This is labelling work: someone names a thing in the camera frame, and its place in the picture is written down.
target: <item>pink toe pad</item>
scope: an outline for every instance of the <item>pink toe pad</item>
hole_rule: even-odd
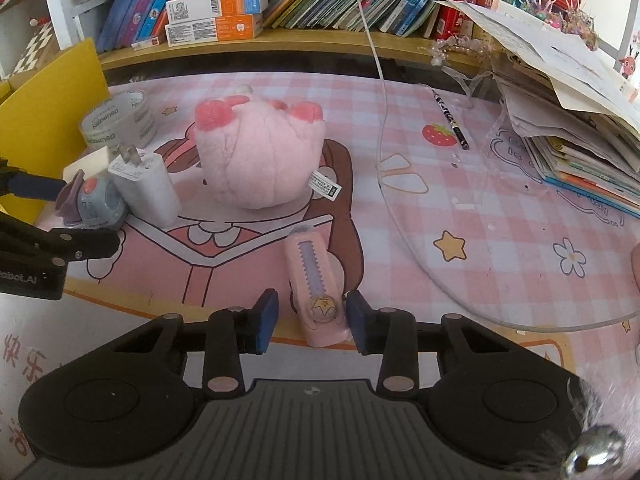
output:
[[[226,126],[234,117],[231,106],[225,101],[203,101],[196,106],[196,127],[204,132]]]
[[[273,106],[276,110],[287,110],[289,107],[286,102],[280,101],[279,99],[273,99],[271,101],[267,101],[271,106]]]
[[[301,121],[314,123],[322,120],[322,107],[317,103],[305,101],[295,105],[289,114]]]
[[[230,95],[229,97],[225,97],[225,102],[227,102],[229,106],[243,105],[250,100],[246,95]]]

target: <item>white flower print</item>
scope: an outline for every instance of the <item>white flower print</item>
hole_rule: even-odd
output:
[[[560,270],[565,276],[570,276],[572,272],[578,278],[584,278],[584,267],[587,257],[580,251],[574,250],[569,238],[562,239],[561,244],[554,244],[554,252],[560,256]]]

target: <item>star sticker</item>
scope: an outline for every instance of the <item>star sticker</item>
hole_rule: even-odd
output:
[[[443,231],[442,238],[434,240],[433,245],[440,249],[446,262],[450,262],[455,258],[466,260],[465,240],[456,238],[449,231]]]

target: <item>packing tape roll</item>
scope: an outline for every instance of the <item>packing tape roll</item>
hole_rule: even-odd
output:
[[[141,90],[116,94],[91,110],[80,123],[84,142],[92,150],[108,146],[118,154],[118,144],[144,148],[156,136],[148,99]]]

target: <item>pink plush toy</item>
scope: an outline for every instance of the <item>pink plush toy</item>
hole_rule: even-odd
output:
[[[209,189],[247,209],[297,199],[320,162],[322,108],[303,102],[289,109],[257,98],[251,87],[240,92],[196,106],[194,136]]]

